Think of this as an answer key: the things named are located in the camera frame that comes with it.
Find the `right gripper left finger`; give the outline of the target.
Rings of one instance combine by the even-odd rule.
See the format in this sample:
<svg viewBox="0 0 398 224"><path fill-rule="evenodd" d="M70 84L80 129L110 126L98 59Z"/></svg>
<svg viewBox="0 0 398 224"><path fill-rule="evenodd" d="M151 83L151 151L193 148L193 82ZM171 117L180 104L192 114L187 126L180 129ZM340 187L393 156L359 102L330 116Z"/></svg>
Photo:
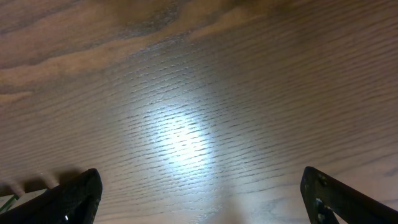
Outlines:
<svg viewBox="0 0 398 224"><path fill-rule="evenodd" d="M88 169L53 189L1 214L2 224L92 224L103 184L97 169Z"/></svg>

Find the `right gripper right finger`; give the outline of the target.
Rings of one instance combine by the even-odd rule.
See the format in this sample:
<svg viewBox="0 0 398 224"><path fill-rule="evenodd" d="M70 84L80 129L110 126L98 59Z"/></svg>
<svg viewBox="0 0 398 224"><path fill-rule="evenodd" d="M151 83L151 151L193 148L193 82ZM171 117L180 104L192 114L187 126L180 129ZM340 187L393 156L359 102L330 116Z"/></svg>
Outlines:
<svg viewBox="0 0 398 224"><path fill-rule="evenodd" d="M397 211L307 166L300 192L311 223L397 223Z"/></svg>

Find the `white block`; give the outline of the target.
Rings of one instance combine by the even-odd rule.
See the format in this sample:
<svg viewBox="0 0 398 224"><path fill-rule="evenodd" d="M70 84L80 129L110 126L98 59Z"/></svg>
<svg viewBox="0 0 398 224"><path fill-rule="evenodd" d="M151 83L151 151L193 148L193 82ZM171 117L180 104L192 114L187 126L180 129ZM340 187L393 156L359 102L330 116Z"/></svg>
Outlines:
<svg viewBox="0 0 398 224"><path fill-rule="evenodd" d="M42 189L42 190L37 190L34 192L29 192L25 193L22 196L17 196L17 195L7 195L1 197L1 213L5 213L10 209L13 209L15 207L18 207L22 205L23 203L28 202L29 200L32 200L39 195L42 195L44 192L46 192L47 189Z"/></svg>

